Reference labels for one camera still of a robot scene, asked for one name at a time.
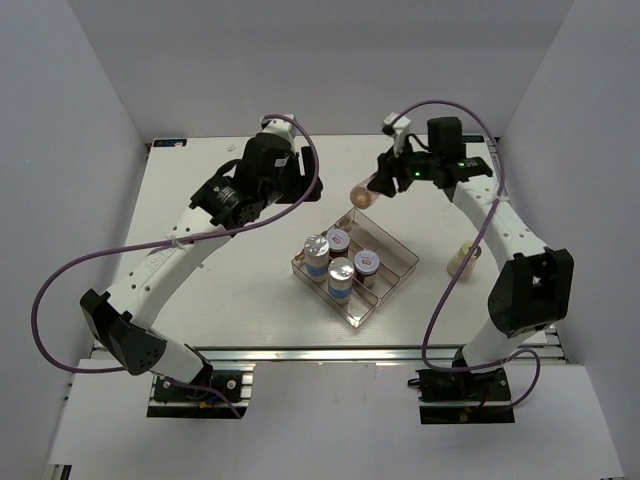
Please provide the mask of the pink cap spice bottle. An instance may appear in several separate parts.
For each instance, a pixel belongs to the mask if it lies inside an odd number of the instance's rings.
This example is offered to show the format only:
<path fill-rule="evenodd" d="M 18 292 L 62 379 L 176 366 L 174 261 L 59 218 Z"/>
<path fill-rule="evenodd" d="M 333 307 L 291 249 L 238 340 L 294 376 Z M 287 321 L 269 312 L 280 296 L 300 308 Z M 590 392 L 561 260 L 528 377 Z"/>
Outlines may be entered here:
<path fill-rule="evenodd" d="M 368 209 L 381 196 L 379 192 L 373 191 L 368 188 L 369 183 L 373 180 L 374 177 L 375 175 L 371 174 L 351 189 L 349 198 L 355 208 L 360 210 Z"/>

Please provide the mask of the blue label bottle silver cap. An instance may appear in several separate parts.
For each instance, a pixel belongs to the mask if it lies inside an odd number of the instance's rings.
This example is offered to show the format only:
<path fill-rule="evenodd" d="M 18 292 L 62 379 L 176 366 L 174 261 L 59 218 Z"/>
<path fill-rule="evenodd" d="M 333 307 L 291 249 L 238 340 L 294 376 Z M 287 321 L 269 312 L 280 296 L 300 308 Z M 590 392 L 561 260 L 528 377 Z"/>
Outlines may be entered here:
<path fill-rule="evenodd" d="M 329 242 L 324 236 L 311 235 L 306 239 L 303 247 L 306 272 L 315 283 L 321 283 L 327 278 L 329 252 Z"/>

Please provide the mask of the brown spice jar red label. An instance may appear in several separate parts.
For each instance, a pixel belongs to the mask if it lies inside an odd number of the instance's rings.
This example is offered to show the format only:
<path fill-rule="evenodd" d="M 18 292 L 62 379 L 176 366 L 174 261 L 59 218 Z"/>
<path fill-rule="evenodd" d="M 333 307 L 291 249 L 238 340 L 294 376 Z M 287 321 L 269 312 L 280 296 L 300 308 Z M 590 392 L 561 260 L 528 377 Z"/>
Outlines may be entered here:
<path fill-rule="evenodd" d="M 377 277 L 380 259 L 376 252 L 360 250 L 354 257 L 355 279 L 364 287 L 371 288 Z"/>

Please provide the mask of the yellow cap spice bottle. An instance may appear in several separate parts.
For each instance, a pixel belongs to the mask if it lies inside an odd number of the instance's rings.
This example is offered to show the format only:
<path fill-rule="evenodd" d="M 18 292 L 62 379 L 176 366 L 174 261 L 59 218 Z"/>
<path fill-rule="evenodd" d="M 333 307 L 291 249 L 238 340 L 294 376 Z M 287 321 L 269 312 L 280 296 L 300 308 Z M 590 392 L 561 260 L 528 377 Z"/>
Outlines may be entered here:
<path fill-rule="evenodd" d="M 471 254 L 471 256 L 467 261 L 464 269 L 461 271 L 459 279 L 466 280 L 471 277 L 475 269 L 477 260 L 482 254 L 482 248 L 480 246 L 477 246 L 475 249 L 473 249 L 473 243 L 470 241 L 463 243 L 458 251 L 449 260 L 447 264 L 447 272 L 451 277 L 456 274 L 468 254 Z"/>

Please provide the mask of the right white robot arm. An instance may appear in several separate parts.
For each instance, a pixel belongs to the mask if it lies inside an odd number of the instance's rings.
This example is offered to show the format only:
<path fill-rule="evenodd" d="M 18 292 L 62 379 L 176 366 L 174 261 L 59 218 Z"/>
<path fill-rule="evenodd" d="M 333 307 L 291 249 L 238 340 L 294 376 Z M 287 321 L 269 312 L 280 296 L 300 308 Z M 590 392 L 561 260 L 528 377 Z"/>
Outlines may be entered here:
<path fill-rule="evenodd" d="M 526 339 L 567 315 L 574 259 L 554 250 L 521 220 L 501 193 L 494 169 L 470 157 L 456 117 L 427 123 L 428 145 L 410 144 L 411 122 L 389 114 L 382 131 L 393 140 L 379 155 L 368 190 L 392 198 L 415 181 L 429 181 L 472 222 L 497 266 L 499 277 L 487 300 L 489 318 L 456 354 L 449 371 L 453 390 L 472 399 L 488 385 L 486 372 L 499 369 Z"/>

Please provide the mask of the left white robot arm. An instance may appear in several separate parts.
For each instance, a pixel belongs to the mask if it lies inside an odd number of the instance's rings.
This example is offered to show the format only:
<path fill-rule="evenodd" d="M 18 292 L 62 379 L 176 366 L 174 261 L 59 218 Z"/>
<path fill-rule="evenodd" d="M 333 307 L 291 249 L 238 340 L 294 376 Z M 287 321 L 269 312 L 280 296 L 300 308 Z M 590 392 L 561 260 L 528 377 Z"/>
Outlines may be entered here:
<path fill-rule="evenodd" d="M 191 197 L 167 247 L 105 292 L 88 290 L 81 310 L 95 339 L 131 375 L 153 372 L 176 380 L 188 398 L 211 387 L 212 367 L 192 348 L 156 332 L 159 312 L 188 277 L 241 228 L 272 204 L 293 204 L 311 183 L 309 157 L 299 157 L 295 135 L 272 120 L 251 137 L 240 159 L 222 166 Z"/>

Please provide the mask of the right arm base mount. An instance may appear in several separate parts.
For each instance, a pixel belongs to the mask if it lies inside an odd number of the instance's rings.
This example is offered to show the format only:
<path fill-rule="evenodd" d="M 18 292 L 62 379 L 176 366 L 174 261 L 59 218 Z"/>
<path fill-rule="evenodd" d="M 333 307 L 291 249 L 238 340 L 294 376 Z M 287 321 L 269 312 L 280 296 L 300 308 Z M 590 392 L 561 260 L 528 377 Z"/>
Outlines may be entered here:
<path fill-rule="evenodd" d="M 515 422 L 504 369 L 488 373 L 416 371 L 407 386 L 418 392 L 422 425 L 511 424 Z"/>

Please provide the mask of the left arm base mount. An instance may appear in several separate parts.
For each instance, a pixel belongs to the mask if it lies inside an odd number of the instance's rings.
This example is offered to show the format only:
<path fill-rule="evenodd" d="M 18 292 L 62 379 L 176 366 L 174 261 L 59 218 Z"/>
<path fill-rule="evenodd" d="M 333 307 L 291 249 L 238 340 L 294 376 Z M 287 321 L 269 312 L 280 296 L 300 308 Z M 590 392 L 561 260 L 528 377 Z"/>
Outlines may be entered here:
<path fill-rule="evenodd" d="M 253 365 L 234 361 L 205 366 L 191 383 L 154 367 L 146 417 L 239 420 L 251 397 Z"/>

